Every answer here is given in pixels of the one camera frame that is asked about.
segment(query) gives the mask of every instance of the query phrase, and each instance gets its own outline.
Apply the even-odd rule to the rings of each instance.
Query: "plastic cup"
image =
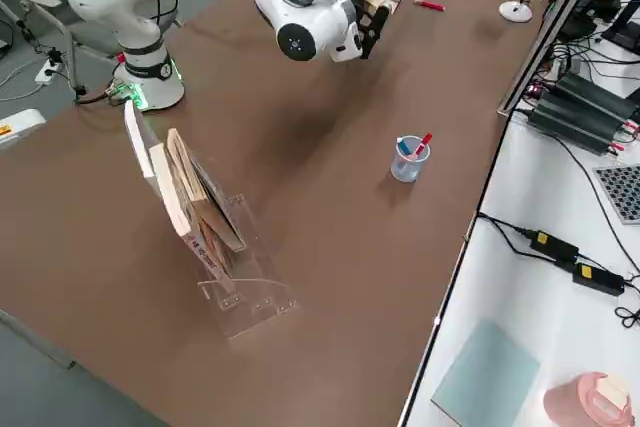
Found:
[[[421,137],[415,135],[405,135],[400,138],[404,140],[404,143],[409,147],[411,152],[415,152],[422,141]],[[400,182],[415,182],[425,160],[429,158],[430,154],[431,147],[427,144],[417,158],[415,158],[413,154],[404,155],[396,142],[396,155],[393,158],[393,162],[391,162],[391,175]]]

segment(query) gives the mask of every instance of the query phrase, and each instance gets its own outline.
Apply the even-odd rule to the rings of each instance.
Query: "clear acrylic stand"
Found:
[[[204,268],[198,287],[210,301],[222,331],[232,338],[295,308],[296,300],[291,287],[278,278],[244,196],[237,195],[226,201],[225,213],[247,245],[239,252],[225,252],[227,273],[235,291],[227,292]]]

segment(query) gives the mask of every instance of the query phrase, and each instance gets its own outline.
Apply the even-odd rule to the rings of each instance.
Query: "pen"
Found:
[[[433,135],[431,135],[431,134],[427,134],[427,135],[424,136],[424,139],[422,139],[422,142],[420,142],[420,145],[416,149],[416,156],[420,155],[422,153],[424,148],[427,146],[427,144],[431,140],[431,137],[433,137]]]
[[[442,4],[434,4],[433,2],[427,2],[426,0],[414,0],[414,4],[419,5],[420,7],[426,7],[427,9],[439,10],[440,12],[444,12],[445,6]]]
[[[400,149],[400,152],[402,152],[404,155],[411,154],[411,149],[409,149],[409,147],[407,146],[407,144],[402,138],[398,137],[396,142],[398,143],[398,148]]]

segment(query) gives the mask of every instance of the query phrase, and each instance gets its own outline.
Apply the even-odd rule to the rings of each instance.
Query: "power strip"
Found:
[[[36,84],[41,84],[41,85],[51,84],[51,81],[53,80],[53,77],[55,74],[49,75],[45,72],[46,70],[53,70],[54,72],[60,72],[62,70],[62,63],[60,62],[53,63],[50,59],[45,60],[44,65],[40,69],[40,72],[38,72],[38,75],[36,75]]]

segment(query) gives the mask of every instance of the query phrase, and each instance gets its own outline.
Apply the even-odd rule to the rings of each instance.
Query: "red marker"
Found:
[[[433,135],[431,135],[431,134],[427,134],[427,135],[424,136],[424,139],[422,139],[422,142],[420,142],[420,145],[416,149],[416,156],[418,156],[418,155],[420,155],[420,153],[422,153],[424,148],[427,146],[427,144],[431,140],[431,137],[433,137]]]
[[[426,0],[414,0],[414,4],[419,5],[420,7],[426,7],[431,10],[439,10],[440,12],[444,12],[444,5],[442,4],[434,4],[433,2],[427,2]]]

